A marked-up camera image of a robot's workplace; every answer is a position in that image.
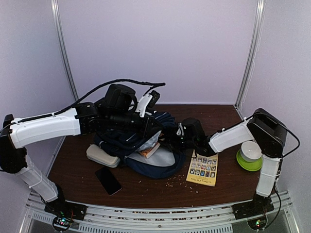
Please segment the navy blue student backpack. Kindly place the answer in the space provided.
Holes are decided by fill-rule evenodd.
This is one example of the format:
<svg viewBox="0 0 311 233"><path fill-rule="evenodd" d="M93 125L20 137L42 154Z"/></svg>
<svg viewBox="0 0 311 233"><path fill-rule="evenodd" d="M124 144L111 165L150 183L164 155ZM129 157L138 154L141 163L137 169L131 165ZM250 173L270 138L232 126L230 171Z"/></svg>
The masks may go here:
<svg viewBox="0 0 311 233"><path fill-rule="evenodd" d="M118 157L135 172L153 179L167 178L178 172L186 159L179 149L167 140L176 135L175 118L168 112L155 111L148 116L154 123L121 126L95 133L94 143L106 154Z"/></svg>

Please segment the orange green paperback book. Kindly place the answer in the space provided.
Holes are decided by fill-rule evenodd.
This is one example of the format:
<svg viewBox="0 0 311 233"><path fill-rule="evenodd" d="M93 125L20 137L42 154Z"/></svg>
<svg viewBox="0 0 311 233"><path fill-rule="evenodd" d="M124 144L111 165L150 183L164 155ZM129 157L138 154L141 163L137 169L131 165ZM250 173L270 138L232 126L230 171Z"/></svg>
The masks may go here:
<svg viewBox="0 0 311 233"><path fill-rule="evenodd" d="M138 153L144 158L148 159L158 150L159 147L160 147L160 143L157 142L153 147L141 150Z"/></svg>

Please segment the yellow paperback booklet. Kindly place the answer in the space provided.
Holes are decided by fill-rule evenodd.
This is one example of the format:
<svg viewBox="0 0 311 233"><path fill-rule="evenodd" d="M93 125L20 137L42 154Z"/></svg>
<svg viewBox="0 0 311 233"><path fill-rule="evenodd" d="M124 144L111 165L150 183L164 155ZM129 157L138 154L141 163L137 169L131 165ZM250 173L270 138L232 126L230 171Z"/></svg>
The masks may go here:
<svg viewBox="0 0 311 233"><path fill-rule="evenodd" d="M193 151L186 181L214 187L216 185L217 168L218 154L206 157Z"/></svg>

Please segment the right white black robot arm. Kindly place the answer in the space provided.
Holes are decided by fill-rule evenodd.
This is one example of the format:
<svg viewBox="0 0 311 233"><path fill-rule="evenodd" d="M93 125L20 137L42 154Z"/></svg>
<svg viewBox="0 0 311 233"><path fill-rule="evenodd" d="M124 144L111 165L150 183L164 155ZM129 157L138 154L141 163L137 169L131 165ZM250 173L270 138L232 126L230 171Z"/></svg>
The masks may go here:
<svg viewBox="0 0 311 233"><path fill-rule="evenodd" d="M253 199L234 206L237 213L260 214L269 210L270 195L281 173L283 149L287 137L285 125L262 108L227 129L207 136L201 122L187 118L178 126L165 130L160 141L172 150L192 149L201 156L216 155L241 145L240 156L246 162L262 160L259 182Z"/></svg>

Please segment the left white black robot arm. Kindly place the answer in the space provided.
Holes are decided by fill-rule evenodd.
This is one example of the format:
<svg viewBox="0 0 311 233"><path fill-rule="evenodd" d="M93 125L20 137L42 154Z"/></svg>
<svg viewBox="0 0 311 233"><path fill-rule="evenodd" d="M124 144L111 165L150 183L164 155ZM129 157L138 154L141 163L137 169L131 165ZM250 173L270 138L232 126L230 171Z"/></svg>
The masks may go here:
<svg viewBox="0 0 311 233"><path fill-rule="evenodd" d="M25 146L51 138L86 135L110 129L133 130L153 136L161 125L145 112L159 99L159 93L154 88L163 86L164 83L143 82L142 85L147 85L150 89L137 100L135 91L121 82L119 79L103 83L82 96L85 99L108 85L106 96L95 103L83 103L78 99L58 112L29 118L7 115L0 131L2 171L20 177L42 197L47 207L60 216L66 215L70 211L70 205L65 201L61 187L41 173L28 156Z"/></svg>

